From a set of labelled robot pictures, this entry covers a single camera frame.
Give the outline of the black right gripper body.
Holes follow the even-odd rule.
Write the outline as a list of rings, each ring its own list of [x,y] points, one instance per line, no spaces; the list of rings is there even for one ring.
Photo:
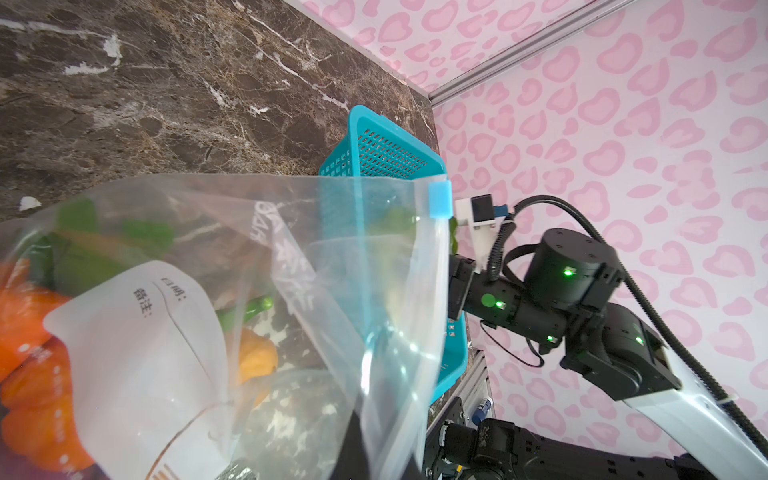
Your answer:
[[[462,312],[486,324],[514,324],[523,300],[523,284],[505,277],[492,280],[476,262],[461,255],[449,258],[448,318],[457,320]]]

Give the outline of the teal plastic basket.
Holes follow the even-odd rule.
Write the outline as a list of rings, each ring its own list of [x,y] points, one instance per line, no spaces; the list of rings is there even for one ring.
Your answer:
[[[444,174],[441,157],[412,134],[369,108],[357,105],[350,111],[347,134],[319,167],[321,176],[391,177],[416,180]],[[441,370],[433,401],[447,393],[469,363],[466,319],[446,321]]]

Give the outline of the orange toy bread roll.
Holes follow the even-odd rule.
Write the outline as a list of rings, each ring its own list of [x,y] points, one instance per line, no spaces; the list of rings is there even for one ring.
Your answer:
[[[255,410],[271,393],[271,382],[266,380],[278,369],[276,345],[265,336],[243,328],[240,335],[237,386],[252,399]]]

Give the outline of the clear zip top bag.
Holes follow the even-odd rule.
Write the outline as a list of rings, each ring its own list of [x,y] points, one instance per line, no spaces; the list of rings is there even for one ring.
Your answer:
[[[153,175],[69,200],[179,194],[245,201],[276,304],[225,330],[196,278],[154,260],[55,309],[44,327],[67,349],[95,465],[39,470],[1,438],[2,477],[419,478],[447,321],[447,177]],[[237,386],[243,328],[278,351],[255,410]]]

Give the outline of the toy carrot with leaves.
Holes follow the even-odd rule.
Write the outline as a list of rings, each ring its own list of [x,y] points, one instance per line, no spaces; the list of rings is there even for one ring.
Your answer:
[[[3,317],[28,339],[51,338],[47,315],[149,261],[165,261],[208,292],[223,329],[277,302],[267,248],[247,230],[242,199],[179,194],[121,203],[80,197],[24,219],[3,254],[13,267]]]

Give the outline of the orange toy pumpkin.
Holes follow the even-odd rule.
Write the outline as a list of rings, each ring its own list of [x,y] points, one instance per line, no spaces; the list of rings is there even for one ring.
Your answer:
[[[1,438],[39,470],[75,474],[95,461],[75,426],[67,349],[44,328],[69,298],[29,276],[27,259],[1,265]]]

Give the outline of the green toy cabbage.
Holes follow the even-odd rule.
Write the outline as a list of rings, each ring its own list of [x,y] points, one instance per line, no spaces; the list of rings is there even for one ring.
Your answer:
[[[459,252],[459,240],[457,238],[457,231],[458,231],[458,220],[455,217],[452,217],[449,220],[449,234],[450,234],[450,252],[455,255]]]

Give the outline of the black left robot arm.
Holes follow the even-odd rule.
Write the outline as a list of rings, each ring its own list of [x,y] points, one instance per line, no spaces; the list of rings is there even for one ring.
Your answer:
[[[712,479],[690,455],[618,455],[568,444],[488,416],[491,404],[467,417],[459,397],[435,421],[425,445],[427,479]]]

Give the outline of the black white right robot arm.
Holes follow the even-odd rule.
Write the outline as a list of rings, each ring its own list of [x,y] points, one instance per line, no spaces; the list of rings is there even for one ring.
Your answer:
[[[660,328],[610,302],[625,280],[612,247],[550,229],[521,251],[533,256],[522,280],[492,279],[452,256],[450,318],[472,314],[537,344],[541,355],[563,345],[562,368],[647,417],[717,478],[767,476],[766,456]]]

